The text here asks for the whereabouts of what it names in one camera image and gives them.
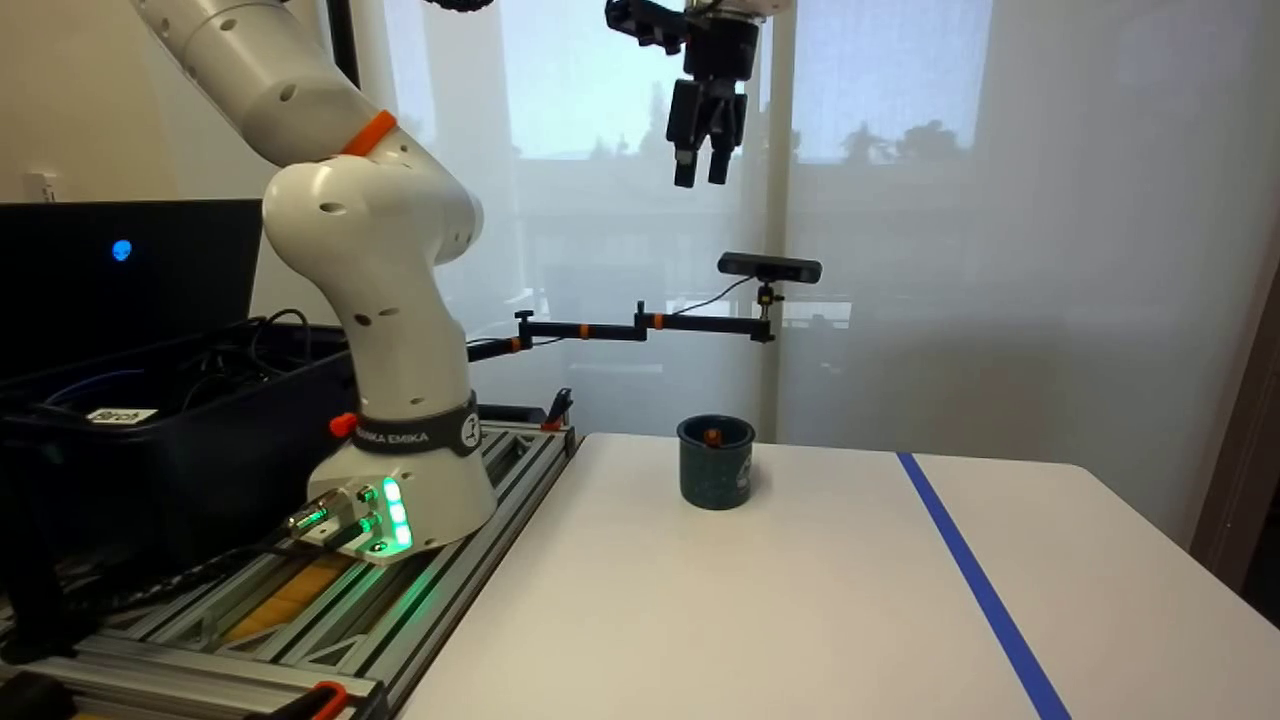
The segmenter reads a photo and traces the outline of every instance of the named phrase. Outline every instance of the computer screen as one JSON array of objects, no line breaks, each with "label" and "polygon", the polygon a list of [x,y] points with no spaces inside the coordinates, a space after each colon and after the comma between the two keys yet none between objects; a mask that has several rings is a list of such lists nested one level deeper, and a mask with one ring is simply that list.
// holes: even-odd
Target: computer screen
[{"label": "computer screen", "polygon": [[259,202],[0,206],[0,380],[248,316]]}]

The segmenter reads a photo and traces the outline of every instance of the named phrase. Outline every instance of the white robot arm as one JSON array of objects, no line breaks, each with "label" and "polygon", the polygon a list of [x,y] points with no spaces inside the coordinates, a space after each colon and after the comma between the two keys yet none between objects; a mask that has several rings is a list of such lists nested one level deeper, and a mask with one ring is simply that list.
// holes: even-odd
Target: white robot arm
[{"label": "white robot arm", "polygon": [[[475,241],[481,206],[325,61],[285,0],[131,3],[237,131],[280,163],[266,194],[266,235],[325,293],[351,350],[360,422],[313,473],[297,536],[398,565],[475,531],[497,496],[475,455],[469,343],[432,263]],[[432,3],[475,11],[487,0]],[[693,0],[685,16],[758,26],[785,3]]]}]

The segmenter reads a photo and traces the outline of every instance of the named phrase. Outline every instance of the wire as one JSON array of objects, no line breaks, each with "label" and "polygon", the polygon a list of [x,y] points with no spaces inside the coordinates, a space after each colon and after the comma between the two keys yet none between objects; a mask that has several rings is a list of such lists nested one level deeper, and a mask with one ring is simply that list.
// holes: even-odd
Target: wire
[{"label": "wire", "polygon": [[695,305],[685,305],[685,310],[677,310],[674,316],[690,316],[690,311],[695,311],[695,310],[708,310],[708,305],[723,301],[729,293],[745,289],[749,280],[751,280],[751,278],[733,280],[723,293],[716,293],[716,297],[708,297],[708,301],[695,301]]},{"label": "wire", "polygon": [[122,378],[146,378],[146,367],[114,367],[114,373],[102,373],[102,378],[73,380],[64,389],[49,393],[41,403],[46,410],[59,410],[69,397],[78,397],[86,389],[97,389],[97,385],[107,385],[107,380],[122,380]]}]

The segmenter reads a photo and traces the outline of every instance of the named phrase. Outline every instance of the blue line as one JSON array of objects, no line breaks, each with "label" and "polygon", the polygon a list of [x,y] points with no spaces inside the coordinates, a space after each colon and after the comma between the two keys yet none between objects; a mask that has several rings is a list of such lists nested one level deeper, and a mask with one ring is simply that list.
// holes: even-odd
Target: blue line
[{"label": "blue line", "polygon": [[1036,705],[1036,714],[1043,720],[1068,720],[1068,705],[1055,698],[1051,682],[1043,677],[1032,645],[1024,642],[1024,634],[1017,628],[1017,621],[1010,618],[995,584],[990,580],[986,565],[972,557],[972,547],[963,545],[963,531],[958,529],[948,505],[936,496],[936,488],[930,485],[926,470],[918,464],[912,452],[897,452],[897,461],[906,464],[906,473],[918,485],[919,505],[932,517],[932,529],[945,536],[959,577],[967,580],[972,601],[986,607],[1017,682],[1024,684],[1030,700]]}]

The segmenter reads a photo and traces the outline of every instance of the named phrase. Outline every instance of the black cup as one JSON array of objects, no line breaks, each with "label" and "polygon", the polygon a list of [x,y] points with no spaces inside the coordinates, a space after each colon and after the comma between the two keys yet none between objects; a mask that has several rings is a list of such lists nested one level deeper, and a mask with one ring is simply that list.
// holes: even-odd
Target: black cup
[{"label": "black cup", "polygon": [[695,510],[736,510],[751,496],[758,430],[736,415],[690,415],[682,430],[682,496]]}]

